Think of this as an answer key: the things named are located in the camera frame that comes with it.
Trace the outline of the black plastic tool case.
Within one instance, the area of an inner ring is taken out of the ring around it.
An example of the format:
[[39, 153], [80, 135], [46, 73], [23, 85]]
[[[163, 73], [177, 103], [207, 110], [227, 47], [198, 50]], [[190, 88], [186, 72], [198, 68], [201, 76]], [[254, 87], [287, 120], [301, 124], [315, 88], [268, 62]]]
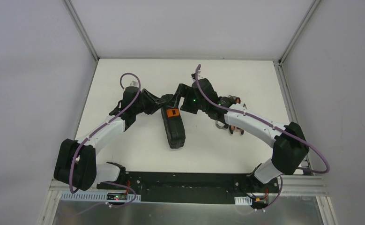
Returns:
[[171, 149], [180, 149], [186, 140], [185, 128], [179, 111], [179, 100], [173, 94], [165, 94], [166, 103], [161, 108], [167, 141]]

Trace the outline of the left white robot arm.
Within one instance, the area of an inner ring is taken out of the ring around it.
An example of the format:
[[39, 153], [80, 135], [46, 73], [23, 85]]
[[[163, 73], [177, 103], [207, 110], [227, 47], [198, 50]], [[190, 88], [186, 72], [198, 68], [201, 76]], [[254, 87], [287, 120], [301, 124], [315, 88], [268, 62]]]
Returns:
[[146, 89], [126, 87], [122, 99], [101, 125], [76, 140], [65, 139], [57, 157], [53, 177], [68, 184], [72, 193], [86, 191], [93, 185], [108, 181], [114, 189], [122, 189], [127, 182], [122, 167], [117, 163], [97, 163], [97, 155], [116, 136], [136, 121], [140, 113], [154, 114], [166, 100]]

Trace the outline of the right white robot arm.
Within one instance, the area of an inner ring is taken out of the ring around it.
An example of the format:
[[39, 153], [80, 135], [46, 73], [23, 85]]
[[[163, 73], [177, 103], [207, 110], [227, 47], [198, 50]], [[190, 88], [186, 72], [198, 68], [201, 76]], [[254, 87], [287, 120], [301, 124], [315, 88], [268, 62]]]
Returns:
[[218, 96], [206, 78], [195, 80], [191, 86], [179, 84], [169, 105], [165, 111], [169, 120], [177, 117], [180, 111], [192, 114], [202, 111], [216, 123], [242, 129], [272, 148], [270, 159], [249, 176], [250, 188], [255, 192], [266, 189], [279, 175], [292, 175], [309, 152], [300, 125], [295, 122], [284, 125], [252, 114], [237, 98]]

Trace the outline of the silver measuring tape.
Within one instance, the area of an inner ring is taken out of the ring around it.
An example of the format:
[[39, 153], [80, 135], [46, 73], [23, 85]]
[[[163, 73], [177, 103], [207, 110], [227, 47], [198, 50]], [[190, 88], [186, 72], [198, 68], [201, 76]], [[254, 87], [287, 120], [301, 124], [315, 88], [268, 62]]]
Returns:
[[228, 126], [228, 125], [226, 125], [226, 124], [224, 124], [224, 123], [222, 123], [222, 122], [220, 122], [220, 121], [216, 121], [216, 122], [215, 122], [215, 125], [216, 125], [216, 127], [217, 127], [218, 129], [228, 129], [228, 128], [229, 128], [229, 126]]

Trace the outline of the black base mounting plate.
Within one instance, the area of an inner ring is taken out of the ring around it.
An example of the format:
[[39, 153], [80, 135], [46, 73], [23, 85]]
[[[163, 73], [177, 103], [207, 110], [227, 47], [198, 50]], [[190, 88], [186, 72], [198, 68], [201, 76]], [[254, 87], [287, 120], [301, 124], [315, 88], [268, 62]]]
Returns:
[[267, 184], [251, 179], [245, 173], [171, 173], [125, 172], [117, 184], [128, 184], [141, 197], [142, 202], [234, 204], [235, 197], [247, 194], [263, 195], [279, 192], [273, 178]]

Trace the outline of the orange handled pliers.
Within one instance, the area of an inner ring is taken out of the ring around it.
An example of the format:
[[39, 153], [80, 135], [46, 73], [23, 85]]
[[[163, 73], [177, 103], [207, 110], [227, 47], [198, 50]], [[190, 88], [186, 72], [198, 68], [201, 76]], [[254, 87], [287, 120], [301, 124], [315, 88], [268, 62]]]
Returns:
[[[235, 103], [237, 103], [237, 104], [241, 104], [241, 99], [240, 99], [240, 97], [237, 97], [237, 98], [236, 98]], [[238, 131], [241, 135], [243, 135], [243, 134], [244, 134], [244, 130], [243, 130], [243, 129], [241, 129], [241, 128], [238, 128], [238, 127], [236, 127], [236, 126], [231, 126], [231, 125], [229, 125], [228, 130], [229, 130], [229, 132], [230, 132], [230, 134], [231, 134], [231, 135], [235, 133], [235, 130], [237, 130], [237, 131]]]

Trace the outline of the aluminium frame rail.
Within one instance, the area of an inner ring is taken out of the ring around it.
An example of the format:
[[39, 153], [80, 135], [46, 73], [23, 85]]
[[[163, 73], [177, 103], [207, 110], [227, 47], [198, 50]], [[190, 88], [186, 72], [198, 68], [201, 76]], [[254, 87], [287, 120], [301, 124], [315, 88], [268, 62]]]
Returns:
[[[280, 178], [277, 178], [279, 188], [281, 187], [282, 180], [282, 196], [329, 197], [329, 190], [322, 176], [282, 175]], [[115, 190], [116, 189], [97, 189], [96, 187], [90, 187], [87, 192], [115, 192]], [[53, 179], [49, 191], [69, 192], [69, 188], [67, 184]]]

